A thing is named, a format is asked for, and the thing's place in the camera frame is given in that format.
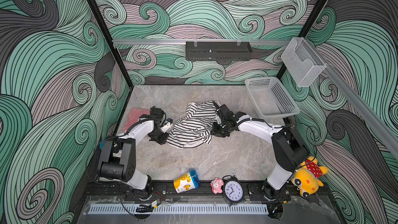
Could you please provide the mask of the red white striped tank top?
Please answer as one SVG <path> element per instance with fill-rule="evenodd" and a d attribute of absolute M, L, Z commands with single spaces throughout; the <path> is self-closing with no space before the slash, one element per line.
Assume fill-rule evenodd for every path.
<path fill-rule="evenodd" d="M 137 123 L 142 115 L 149 115 L 150 109 L 132 108 L 127 116 L 126 122 L 122 127 L 122 132 L 126 132 L 128 128 Z"/>

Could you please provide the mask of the black white zebra tank top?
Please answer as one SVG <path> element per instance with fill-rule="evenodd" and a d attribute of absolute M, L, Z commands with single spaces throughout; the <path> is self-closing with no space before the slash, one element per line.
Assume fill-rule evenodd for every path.
<path fill-rule="evenodd" d="M 178 149 L 210 144 L 213 138 L 212 124 L 216 121 L 216 106 L 212 101 L 190 102 L 185 116 L 173 125 L 166 143 Z"/>

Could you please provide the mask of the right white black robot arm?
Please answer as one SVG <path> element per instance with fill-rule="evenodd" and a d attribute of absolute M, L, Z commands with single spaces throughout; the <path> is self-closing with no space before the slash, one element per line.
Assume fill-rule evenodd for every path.
<path fill-rule="evenodd" d="M 229 137 L 234 131 L 242 131 L 261 138 L 272 145 L 276 165 L 263 184 L 265 197 L 274 199 L 301 163 L 309 157 L 303 138 L 291 125 L 275 125 L 264 119 L 252 118 L 246 113 L 234 114 L 226 105 L 213 101 L 217 118 L 211 134 L 219 138 Z"/>

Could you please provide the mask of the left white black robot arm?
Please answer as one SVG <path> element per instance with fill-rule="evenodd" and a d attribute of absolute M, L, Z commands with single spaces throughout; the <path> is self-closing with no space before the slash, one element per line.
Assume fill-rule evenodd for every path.
<path fill-rule="evenodd" d="M 141 115 L 138 121 L 121 134 L 106 138 L 102 144 L 97 166 L 99 177 L 122 182 L 134 190 L 151 191 L 150 176 L 136 168 L 136 145 L 146 136 L 159 145 L 164 145 L 169 134 L 170 123 L 166 113 L 152 107 L 148 115 Z"/>

